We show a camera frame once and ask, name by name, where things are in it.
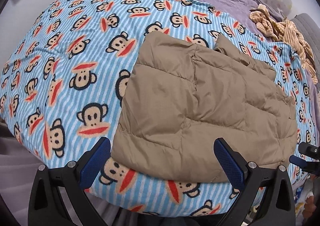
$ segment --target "silver bolt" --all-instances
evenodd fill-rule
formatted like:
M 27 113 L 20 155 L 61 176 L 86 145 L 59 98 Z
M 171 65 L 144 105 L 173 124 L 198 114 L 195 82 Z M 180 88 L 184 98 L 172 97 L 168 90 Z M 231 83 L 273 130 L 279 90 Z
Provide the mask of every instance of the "silver bolt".
M 43 171 L 45 169 L 45 165 L 44 164 L 42 164 L 42 165 L 40 165 L 39 167 L 38 167 L 38 170 L 39 171 Z
M 256 168 L 257 164 L 255 162 L 249 162 L 249 167 Z
M 76 162 L 75 161 L 70 161 L 69 163 L 68 163 L 68 167 L 69 168 L 72 168 L 72 167 L 75 167 L 76 166 Z
M 284 172 L 284 171 L 286 170 L 286 168 L 285 168 L 283 165 L 280 165 L 280 166 L 279 166 L 279 170 L 282 171 L 282 172 Z

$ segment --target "blue textured pad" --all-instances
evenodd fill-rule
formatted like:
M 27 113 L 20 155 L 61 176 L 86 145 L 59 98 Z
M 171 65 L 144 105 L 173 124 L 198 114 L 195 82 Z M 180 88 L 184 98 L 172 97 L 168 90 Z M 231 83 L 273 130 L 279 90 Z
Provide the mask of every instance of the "blue textured pad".
M 97 148 L 89 161 L 85 164 L 80 172 L 80 188 L 90 188 L 94 179 L 97 177 L 101 167 L 105 164 L 106 160 L 111 156 L 111 144 L 108 138 Z
M 219 140 L 215 140 L 213 151 L 233 188 L 242 191 L 244 189 L 243 172 Z
M 306 160 L 303 160 L 300 157 L 297 157 L 295 155 L 290 156 L 289 162 L 292 164 L 295 164 L 296 166 L 299 166 L 301 169 L 303 169 L 307 166 Z

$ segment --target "folded jacket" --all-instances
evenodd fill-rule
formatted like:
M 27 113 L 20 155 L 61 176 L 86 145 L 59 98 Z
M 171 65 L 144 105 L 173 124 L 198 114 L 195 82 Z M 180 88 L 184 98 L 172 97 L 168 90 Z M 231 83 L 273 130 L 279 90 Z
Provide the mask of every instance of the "folded jacket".
M 275 77 L 223 35 L 212 50 L 153 31 L 128 81 L 111 156 L 166 180 L 222 182 L 213 142 L 223 137 L 247 161 L 288 166 L 295 101 Z

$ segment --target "beige striped cloth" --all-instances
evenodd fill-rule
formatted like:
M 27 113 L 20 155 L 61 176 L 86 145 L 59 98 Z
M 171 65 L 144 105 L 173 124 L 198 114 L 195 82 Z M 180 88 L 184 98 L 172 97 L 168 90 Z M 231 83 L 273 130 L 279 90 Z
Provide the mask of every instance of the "beige striped cloth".
M 289 44 L 299 55 L 302 67 L 310 72 L 313 83 L 318 83 L 312 49 L 297 30 L 294 22 L 284 20 L 277 23 L 270 18 L 268 9 L 263 4 L 259 4 L 257 9 L 252 9 L 249 18 L 265 37 L 270 37 L 272 41 L 283 41 Z

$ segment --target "gray quilted cushion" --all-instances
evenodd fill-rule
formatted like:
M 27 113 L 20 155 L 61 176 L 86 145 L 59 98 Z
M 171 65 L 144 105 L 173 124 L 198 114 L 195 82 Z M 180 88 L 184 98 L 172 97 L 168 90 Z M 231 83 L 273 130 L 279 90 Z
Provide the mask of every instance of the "gray quilted cushion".
M 297 15 L 292 21 L 311 46 L 316 65 L 316 75 L 319 81 L 316 87 L 317 90 L 320 91 L 320 28 L 306 13 Z

